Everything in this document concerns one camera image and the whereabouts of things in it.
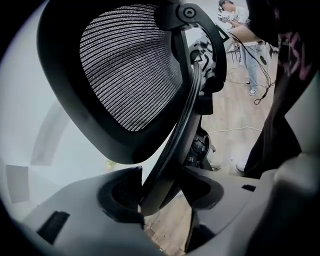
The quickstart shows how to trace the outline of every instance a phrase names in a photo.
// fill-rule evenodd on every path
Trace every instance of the black cable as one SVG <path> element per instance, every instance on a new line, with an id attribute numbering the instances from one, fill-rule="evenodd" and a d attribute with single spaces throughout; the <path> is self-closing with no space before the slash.
<path id="1" fill-rule="evenodd" d="M 262 73 L 264 74 L 264 76 L 265 76 L 265 78 L 266 78 L 265 93 L 262 95 L 261 98 L 257 98 L 257 99 L 254 101 L 254 104 L 255 104 L 255 105 L 258 105 L 258 104 L 267 96 L 267 93 L 268 93 L 270 87 L 274 86 L 275 83 L 276 83 L 276 81 L 274 81 L 274 82 L 271 83 L 272 80 L 271 80 L 270 75 L 269 75 L 268 72 L 264 69 L 264 67 L 260 64 L 260 62 L 256 59 L 256 57 L 254 57 L 254 56 L 251 54 L 251 52 L 248 51 L 247 47 L 245 47 L 245 45 L 241 42 L 241 40 L 240 40 L 237 36 L 235 36 L 233 33 L 230 33 L 230 32 L 229 32 L 229 34 L 231 34 L 231 35 L 233 36 L 233 38 L 235 38 L 235 39 L 243 46 L 243 48 L 248 52 L 248 54 L 249 54 L 252 58 L 255 59 L 255 61 L 258 63 L 260 69 L 262 70 Z"/>

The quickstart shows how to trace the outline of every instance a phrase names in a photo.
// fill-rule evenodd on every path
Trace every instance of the person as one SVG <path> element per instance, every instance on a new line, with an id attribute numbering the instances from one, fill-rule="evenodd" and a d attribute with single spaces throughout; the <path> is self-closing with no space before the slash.
<path id="1" fill-rule="evenodd" d="M 314 10 L 319 7 L 315 0 L 308 4 Z M 272 106 L 244 167 L 246 177 L 259 179 L 264 171 L 277 169 L 302 151 L 308 152 L 298 134 L 308 135 L 311 131 L 308 123 L 312 122 L 297 124 L 289 116 L 298 113 L 301 116 L 301 111 L 305 117 L 312 115 L 312 109 L 297 109 L 296 103 L 307 94 L 309 86 L 319 86 L 320 54 L 315 50 L 317 40 L 310 26 L 316 24 L 317 16 L 308 19 L 299 16 L 300 2 L 247 0 L 247 6 L 248 21 L 230 29 L 230 36 L 243 43 L 264 40 L 279 49 Z"/>
<path id="2" fill-rule="evenodd" d="M 227 11 L 229 13 L 234 12 L 234 17 L 229 22 L 233 27 L 239 27 L 241 24 L 244 24 L 248 17 L 249 11 L 242 6 L 234 4 L 234 2 L 230 0 L 219 0 L 219 9 L 223 11 Z M 254 56 L 256 59 L 257 55 L 257 42 L 246 42 L 244 46 L 246 49 Z M 257 77 L 257 61 L 245 50 L 245 48 L 240 45 L 240 55 L 243 60 L 244 66 L 249 74 L 249 81 L 245 84 L 250 86 L 249 95 L 254 96 L 257 94 L 258 89 L 258 77 Z"/>

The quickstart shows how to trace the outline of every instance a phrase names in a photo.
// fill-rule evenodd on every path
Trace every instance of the chair backrest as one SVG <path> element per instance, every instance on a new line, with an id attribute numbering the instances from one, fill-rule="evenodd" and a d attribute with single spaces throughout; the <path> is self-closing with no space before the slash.
<path id="1" fill-rule="evenodd" d="M 40 19 L 38 54 L 50 86 L 82 133 L 118 163 L 157 150 L 190 90 L 171 33 L 154 20 L 165 4 L 51 0 Z"/>

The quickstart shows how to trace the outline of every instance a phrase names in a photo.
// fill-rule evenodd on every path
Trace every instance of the black screw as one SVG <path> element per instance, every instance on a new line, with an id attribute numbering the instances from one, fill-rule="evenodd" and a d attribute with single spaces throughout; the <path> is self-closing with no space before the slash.
<path id="1" fill-rule="evenodd" d="M 187 16 L 188 18 L 193 18 L 194 16 L 196 16 L 196 12 L 192 8 L 186 8 L 184 10 L 184 15 Z"/>

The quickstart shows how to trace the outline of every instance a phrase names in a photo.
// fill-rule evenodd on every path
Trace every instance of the black plastic frame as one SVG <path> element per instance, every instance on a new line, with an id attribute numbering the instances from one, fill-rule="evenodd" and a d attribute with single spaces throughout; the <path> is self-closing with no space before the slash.
<path id="1" fill-rule="evenodd" d="M 37 47 L 45 75 L 72 121 L 108 159 L 136 164 L 148 159 L 163 143 L 181 115 L 189 86 L 182 85 L 166 107 L 143 129 L 124 129 L 104 108 L 83 70 L 79 45 L 87 25 L 100 14 L 120 6 L 167 2 L 132 0 L 51 0 L 44 9 L 37 33 Z"/>

